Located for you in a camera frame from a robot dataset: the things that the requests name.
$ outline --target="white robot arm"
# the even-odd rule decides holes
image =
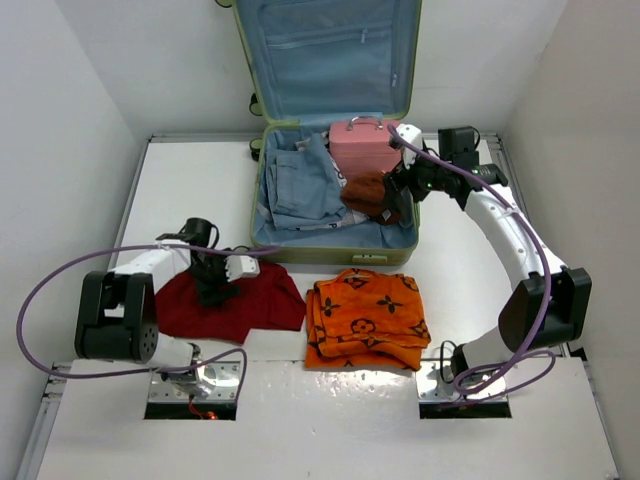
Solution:
[[[529,333],[544,290],[542,261],[531,238],[513,216],[514,212],[520,212],[507,179],[496,165],[479,164],[476,133],[471,127],[439,131],[440,159],[490,184],[507,201],[509,208],[477,183],[418,156],[409,148],[404,149],[403,159],[396,168],[384,177],[385,203],[391,209],[397,208],[401,192],[406,188],[416,202],[424,200],[431,191],[449,194],[484,232],[509,276],[513,294],[500,314],[498,326],[456,348],[451,363],[454,375],[469,368],[509,360]],[[402,124],[398,126],[397,134],[404,142],[423,149],[422,132],[417,127]],[[390,144],[394,148],[403,146],[394,137]],[[582,268],[568,268],[540,240],[535,230],[531,230],[544,249],[552,279],[552,301],[530,346],[534,349],[580,336],[591,278]]]
[[[214,301],[221,303],[237,292],[226,288],[218,294],[219,287],[260,274],[257,260],[250,256],[202,256],[171,248],[187,244],[206,247],[211,227],[206,220],[189,219],[180,233],[159,237],[158,248],[108,272],[87,274],[76,325],[78,356],[152,368],[188,367],[197,361],[200,352],[196,345],[158,331],[155,294],[176,275],[190,270],[196,284],[205,285],[207,299],[213,295]]]

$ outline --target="white wall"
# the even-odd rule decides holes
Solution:
[[[640,3],[570,0],[506,144],[545,241],[593,277],[583,344],[623,479],[640,478]]]
[[[45,379],[16,345],[19,306],[63,261],[113,244],[141,142],[53,0],[0,2],[0,58],[0,478],[10,479]],[[44,362],[73,358],[88,268],[52,284],[28,315]]]
[[[231,10],[213,0],[56,0],[131,129],[258,131]],[[424,0],[409,120],[506,124],[566,0]]]

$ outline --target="orange towel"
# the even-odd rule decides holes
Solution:
[[[307,292],[305,366],[420,369],[431,341],[411,277],[348,269]]]

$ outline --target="open suitcase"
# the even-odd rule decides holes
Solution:
[[[401,265],[418,243],[418,205],[403,222],[313,231],[277,230],[266,170],[273,153],[332,123],[409,110],[421,0],[235,0],[257,100],[269,126],[260,142],[251,220],[254,245],[277,245],[285,263]]]

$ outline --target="pink bag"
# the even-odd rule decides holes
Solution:
[[[396,120],[375,117],[331,125],[329,151],[347,180],[364,172],[389,172],[398,164],[402,153],[389,146],[389,124],[398,126]]]

